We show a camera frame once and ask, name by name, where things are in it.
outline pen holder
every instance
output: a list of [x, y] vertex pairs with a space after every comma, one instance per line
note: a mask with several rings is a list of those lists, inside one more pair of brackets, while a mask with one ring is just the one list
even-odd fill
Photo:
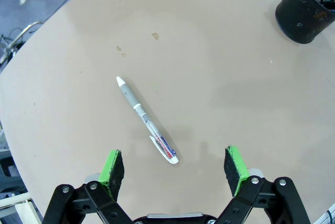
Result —
[[282, 0], [276, 9], [276, 20], [281, 30], [295, 42], [312, 42], [335, 20], [335, 14], [325, 8], [321, 1]]

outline stain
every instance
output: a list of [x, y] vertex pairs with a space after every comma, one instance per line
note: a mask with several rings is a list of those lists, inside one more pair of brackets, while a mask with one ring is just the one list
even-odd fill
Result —
[[159, 39], [159, 36], [157, 33], [153, 33], [152, 36], [154, 37], [154, 39], [158, 40]]

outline beige table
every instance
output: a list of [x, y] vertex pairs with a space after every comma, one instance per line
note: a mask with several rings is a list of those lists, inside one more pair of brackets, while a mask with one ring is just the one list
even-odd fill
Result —
[[[72, 0], [60, 9], [0, 76], [1, 120], [41, 212], [57, 185], [80, 186], [122, 149], [119, 203], [131, 218], [217, 216], [231, 199], [223, 160], [234, 144], [268, 179], [291, 177], [311, 221], [321, 216], [335, 201], [335, 29], [296, 44], [275, 22], [279, 1]], [[117, 75], [178, 165], [152, 144]], [[268, 222], [255, 209], [247, 223]]]

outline pen clip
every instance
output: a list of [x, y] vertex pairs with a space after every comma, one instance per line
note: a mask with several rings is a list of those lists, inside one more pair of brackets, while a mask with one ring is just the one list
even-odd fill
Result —
[[161, 149], [161, 147], [157, 144], [156, 139], [153, 136], [150, 136], [150, 139], [152, 140], [152, 142], [154, 143], [154, 145], [157, 147], [157, 149], [161, 152], [161, 154], [164, 156], [164, 158], [169, 161], [171, 164], [176, 164], [178, 163], [178, 158], [177, 156], [174, 156], [172, 158], [169, 159], [169, 157], [163, 152], [163, 150]]

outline multicolor ballpoint pen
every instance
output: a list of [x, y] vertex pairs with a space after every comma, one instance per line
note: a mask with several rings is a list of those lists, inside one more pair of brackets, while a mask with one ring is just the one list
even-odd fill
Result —
[[158, 131], [157, 127], [153, 124], [149, 115], [144, 111], [140, 102], [137, 100], [137, 98], [135, 97], [134, 93], [131, 91], [129, 86], [119, 76], [116, 77], [116, 81], [121, 91], [126, 96], [130, 105], [133, 107], [137, 115], [142, 119], [147, 129], [150, 131], [152, 136], [149, 137], [155, 144], [157, 149], [161, 152], [164, 158], [166, 158], [166, 160], [169, 161], [171, 164], [177, 163], [178, 158], [176, 156], [176, 152], [170, 148], [169, 144], [164, 139], [162, 134]]

